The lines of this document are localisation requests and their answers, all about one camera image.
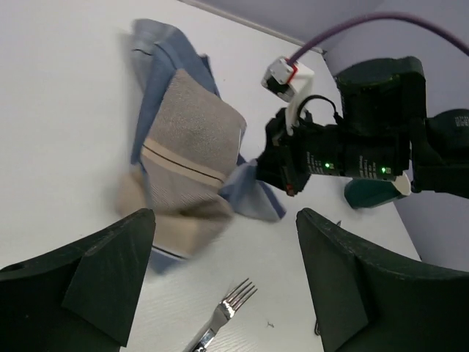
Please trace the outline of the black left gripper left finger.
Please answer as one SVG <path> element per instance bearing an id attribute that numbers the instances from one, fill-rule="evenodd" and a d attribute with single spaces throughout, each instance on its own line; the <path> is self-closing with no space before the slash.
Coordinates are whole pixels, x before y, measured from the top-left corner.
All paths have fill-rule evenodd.
<path id="1" fill-rule="evenodd" d="M 141 209 L 1 270 L 2 351 L 119 351 L 128 343 L 155 231 Z"/>

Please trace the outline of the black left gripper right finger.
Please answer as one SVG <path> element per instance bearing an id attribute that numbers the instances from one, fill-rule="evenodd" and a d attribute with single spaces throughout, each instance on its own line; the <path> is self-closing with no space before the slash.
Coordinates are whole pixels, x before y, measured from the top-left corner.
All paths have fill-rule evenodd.
<path id="1" fill-rule="evenodd" d="M 412 260 L 311 209 L 298 240 L 325 351 L 466 351 L 468 274 Z"/>

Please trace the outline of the blue beige checked cloth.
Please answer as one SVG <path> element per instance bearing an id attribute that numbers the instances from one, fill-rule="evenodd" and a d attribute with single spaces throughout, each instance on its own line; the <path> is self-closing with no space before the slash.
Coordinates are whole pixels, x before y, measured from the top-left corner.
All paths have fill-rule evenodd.
<path id="1" fill-rule="evenodd" d="M 219 94 L 208 56 L 175 26 L 133 22 L 130 60 L 143 92 L 117 209 L 155 214 L 159 274 L 202 252 L 235 214 L 276 223 L 286 211 L 240 154 L 246 123 Z"/>

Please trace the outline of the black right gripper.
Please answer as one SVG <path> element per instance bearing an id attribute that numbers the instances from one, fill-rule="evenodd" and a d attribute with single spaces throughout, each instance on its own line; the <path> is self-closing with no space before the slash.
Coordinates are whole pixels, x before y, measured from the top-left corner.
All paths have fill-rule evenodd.
<path id="1" fill-rule="evenodd" d="M 339 176 L 339 126 L 319 125 L 311 113 L 287 133 L 286 109 L 265 126 L 266 144 L 256 159 L 256 179 L 293 197 L 302 192 L 311 175 Z"/>

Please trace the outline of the silver fork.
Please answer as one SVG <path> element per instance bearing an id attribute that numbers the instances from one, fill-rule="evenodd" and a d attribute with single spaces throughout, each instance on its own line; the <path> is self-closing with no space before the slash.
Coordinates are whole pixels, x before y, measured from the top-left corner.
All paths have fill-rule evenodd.
<path id="1" fill-rule="evenodd" d="M 220 329 L 235 316 L 237 311 L 256 292 L 257 288 L 249 278 L 229 291 L 218 303 L 210 319 L 200 328 L 183 351 L 206 351 Z"/>

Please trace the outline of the dark green mug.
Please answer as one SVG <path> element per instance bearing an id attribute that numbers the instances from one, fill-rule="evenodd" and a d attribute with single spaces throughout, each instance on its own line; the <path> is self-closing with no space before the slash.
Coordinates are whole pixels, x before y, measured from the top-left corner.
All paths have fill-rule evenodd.
<path id="1" fill-rule="evenodd" d="M 344 198 L 352 209 L 375 208 L 404 197 L 388 181 L 352 179 L 344 187 Z"/>

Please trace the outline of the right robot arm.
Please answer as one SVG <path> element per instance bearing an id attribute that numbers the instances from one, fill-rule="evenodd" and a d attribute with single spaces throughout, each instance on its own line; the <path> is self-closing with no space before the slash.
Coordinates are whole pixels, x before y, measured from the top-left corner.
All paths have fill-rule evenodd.
<path id="1" fill-rule="evenodd" d="M 269 121 L 259 180 L 294 196 L 312 175 L 391 185 L 411 169 L 414 192 L 468 196 L 468 111 L 427 116 L 418 59 L 360 62 L 336 86 L 333 124 L 313 121 L 313 95 Z M 468 349 L 467 272 L 387 250 L 309 208 L 296 226 L 325 351 Z"/>

